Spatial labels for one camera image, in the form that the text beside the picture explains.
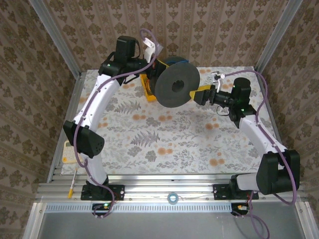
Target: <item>patterned wallpaper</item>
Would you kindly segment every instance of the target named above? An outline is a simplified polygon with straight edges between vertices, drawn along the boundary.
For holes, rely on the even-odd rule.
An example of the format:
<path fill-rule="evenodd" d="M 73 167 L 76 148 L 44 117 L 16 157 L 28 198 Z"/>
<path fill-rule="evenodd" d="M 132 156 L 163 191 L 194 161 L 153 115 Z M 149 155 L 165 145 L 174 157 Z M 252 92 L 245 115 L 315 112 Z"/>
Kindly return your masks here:
<path fill-rule="evenodd" d="M 318 215 L 318 0 L 303 1 L 263 74 L 270 83 L 270 103 L 279 133 L 288 148 L 301 155 L 303 181 Z"/>
<path fill-rule="evenodd" d="M 0 238 L 20 238 L 74 78 L 27 0 L 0 1 Z"/>
<path fill-rule="evenodd" d="M 163 44 L 160 57 L 195 66 L 252 66 L 288 0 L 45 0 L 79 67 L 96 69 L 116 39 L 141 27 Z"/>

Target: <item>aluminum frame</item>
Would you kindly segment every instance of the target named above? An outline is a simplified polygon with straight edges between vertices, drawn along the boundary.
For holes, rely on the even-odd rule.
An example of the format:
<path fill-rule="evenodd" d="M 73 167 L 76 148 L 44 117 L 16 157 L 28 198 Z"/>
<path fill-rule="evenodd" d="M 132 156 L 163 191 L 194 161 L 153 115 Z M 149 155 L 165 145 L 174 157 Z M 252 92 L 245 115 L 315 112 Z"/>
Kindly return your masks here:
<path fill-rule="evenodd" d="M 275 52 L 279 42 L 283 38 L 288 26 L 293 20 L 297 10 L 299 9 L 303 0 L 294 0 L 289 1 L 286 5 L 286 8 L 281 15 L 273 33 L 271 34 L 258 62 L 256 64 L 256 70 L 259 73 L 262 73 L 266 68 L 271 56 Z"/>
<path fill-rule="evenodd" d="M 261 79 L 257 77 L 261 87 L 262 94 L 265 95 L 265 89 Z M 85 74 L 82 74 L 76 82 L 72 93 L 70 105 L 67 111 L 66 119 L 71 120 L 77 110 L 77 105 L 81 96 L 84 85 Z M 280 141 L 279 133 L 274 121 L 274 117 L 269 105 L 266 101 L 266 107 L 269 112 L 274 133 L 278 141 Z M 66 204 L 81 204 L 84 201 L 80 200 L 82 186 L 87 179 L 86 175 L 77 175 L 74 184 L 74 193 L 72 199 L 68 199 L 67 195 L 72 181 L 72 175 L 61 175 L 61 158 L 63 153 L 63 143 L 66 136 L 61 131 L 57 149 L 53 158 L 53 162 L 48 175 L 47 183 L 39 184 L 38 193 L 35 203 L 33 204 L 28 224 L 23 238 L 37 238 L 42 224 L 43 214 L 47 205 L 52 203 Z M 146 203 L 163 203 L 167 202 L 167 195 L 170 192 L 176 192 L 180 197 L 179 204 L 188 203 L 208 203 L 218 204 L 220 201 L 214 200 L 212 184 L 227 184 L 233 174 L 173 174 L 173 175 L 109 175 L 110 183 L 124 184 L 126 186 L 125 200 L 123 204 L 141 205 Z M 319 238 L 319 231 L 315 223 L 315 219 L 311 212 L 305 194 L 302 190 L 302 185 L 298 191 L 298 201 L 296 209 L 300 219 L 302 228 L 307 238 Z M 291 193 L 283 193 L 281 196 L 290 201 Z M 260 202 L 277 202 L 278 199 L 274 195 L 260 195 L 259 200 L 254 200 L 254 203 Z M 88 203 L 102 203 L 102 201 L 86 201 Z M 243 200 L 226 200 L 225 203 L 244 202 Z"/>
<path fill-rule="evenodd" d="M 79 79 L 75 82 L 72 96 L 70 99 L 70 103 L 69 103 L 68 109 L 66 111 L 65 120 L 73 120 L 73 118 L 76 114 L 76 110 L 78 108 L 78 104 L 79 104 L 79 101 L 81 98 L 82 89 L 84 86 L 85 76 L 86 76 L 86 72 L 81 73 L 81 75 L 79 76 Z M 62 163 L 63 145 L 64 145 L 64 142 L 66 141 L 66 139 L 67 139 L 67 137 L 64 133 L 64 130 L 61 129 L 61 133 L 60 133 L 58 143 L 57 143 L 56 148 L 55 148 L 55 152 L 54 152 L 52 164 L 50 167 L 50 171 L 48 174 L 48 178 L 46 180 L 47 183 L 51 182 L 55 167 Z"/>
<path fill-rule="evenodd" d="M 44 1 L 30 0 L 30 3 L 35 10 L 36 14 L 39 16 L 41 22 L 43 23 L 45 29 L 52 38 L 54 45 L 57 47 L 61 53 L 65 63 L 68 65 L 70 71 L 72 72 L 75 79 L 80 76 L 80 67 L 78 66 L 71 49 L 64 41 L 61 31 L 59 30 L 57 24 L 55 23 L 50 10 L 46 6 Z"/>

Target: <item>black mounting bracket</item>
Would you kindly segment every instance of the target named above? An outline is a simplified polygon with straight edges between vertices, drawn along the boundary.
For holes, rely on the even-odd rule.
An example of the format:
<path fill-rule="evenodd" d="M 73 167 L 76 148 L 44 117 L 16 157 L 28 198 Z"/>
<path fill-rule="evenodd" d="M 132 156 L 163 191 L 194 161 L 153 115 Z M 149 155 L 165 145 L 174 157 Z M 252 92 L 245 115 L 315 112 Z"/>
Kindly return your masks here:
<path fill-rule="evenodd" d="M 214 200 L 247 200 L 252 190 L 240 190 L 236 176 L 231 177 L 229 184 L 213 184 Z M 254 193 L 253 199 L 259 199 L 258 192 Z"/>
<path fill-rule="evenodd" d="M 109 187 L 115 196 L 115 201 L 123 201 L 125 196 L 125 185 L 109 184 L 105 183 Z M 111 201 L 112 195 L 109 190 L 100 186 L 93 185 L 86 181 L 86 184 L 82 188 L 81 200 L 87 201 Z"/>

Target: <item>floral tablecloth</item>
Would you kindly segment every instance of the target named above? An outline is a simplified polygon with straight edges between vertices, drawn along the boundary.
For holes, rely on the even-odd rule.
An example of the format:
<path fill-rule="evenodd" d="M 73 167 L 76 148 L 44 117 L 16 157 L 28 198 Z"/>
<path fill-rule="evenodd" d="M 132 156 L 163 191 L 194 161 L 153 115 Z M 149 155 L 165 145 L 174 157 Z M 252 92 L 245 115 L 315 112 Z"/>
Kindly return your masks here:
<path fill-rule="evenodd" d="M 211 84 L 211 72 L 230 73 L 252 67 L 199 67 L 201 85 Z M 88 70 L 78 106 L 80 111 L 98 76 Z M 251 104 L 255 109 L 262 93 L 253 73 L 228 77 L 223 90 L 231 91 L 237 77 L 251 81 Z M 105 139 L 103 166 L 109 174 L 186 174 L 256 172 L 257 150 L 229 117 L 219 116 L 217 106 L 194 101 L 178 108 L 147 102 L 140 79 L 123 85 L 112 97 L 100 120 L 97 134 Z M 228 110 L 218 109 L 227 114 Z M 266 107 L 261 121 L 273 133 Z M 76 164 L 64 164 L 61 174 L 73 174 Z"/>

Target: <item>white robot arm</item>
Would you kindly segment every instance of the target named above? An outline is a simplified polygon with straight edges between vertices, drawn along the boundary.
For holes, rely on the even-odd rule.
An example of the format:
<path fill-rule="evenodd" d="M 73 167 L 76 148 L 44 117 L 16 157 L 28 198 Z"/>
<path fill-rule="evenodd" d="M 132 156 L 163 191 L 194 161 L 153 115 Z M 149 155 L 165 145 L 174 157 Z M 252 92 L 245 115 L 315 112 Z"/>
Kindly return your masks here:
<path fill-rule="evenodd" d="M 77 133 L 77 151 L 81 154 L 84 161 L 87 163 L 88 182 L 93 185 L 107 184 L 108 177 L 103 169 L 101 151 L 104 146 L 104 140 L 96 134 L 98 123 L 101 119 L 107 104 L 111 97 L 118 90 L 121 84 L 125 84 L 124 77 L 111 80 L 112 76 L 117 76 L 123 73 L 138 72 L 147 65 L 152 67 L 151 56 L 162 50 L 162 46 L 144 38 L 143 42 L 148 47 L 144 55 L 144 59 L 133 58 L 135 53 L 135 38 L 121 36 L 118 38 L 117 49 L 111 53 L 108 59 L 103 62 L 99 70 L 95 86 L 85 103 L 83 109 L 75 116 L 73 122 L 66 121 L 63 128 L 71 143 L 74 145 L 73 138 L 76 127 L 79 128 Z"/>
<path fill-rule="evenodd" d="M 215 81 L 223 78 L 218 74 L 214 77 Z M 250 92 L 250 81 L 237 78 L 231 93 L 211 85 L 200 87 L 190 95 L 200 105 L 209 101 L 211 105 L 228 107 L 230 120 L 248 136 L 262 158 L 257 173 L 232 177 L 230 185 L 235 187 L 233 191 L 253 190 L 264 195 L 295 191 L 294 186 L 299 187 L 300 156 L 295 150 L 287 150 L 260 122 L 255 109 L 249 104 Z"/>

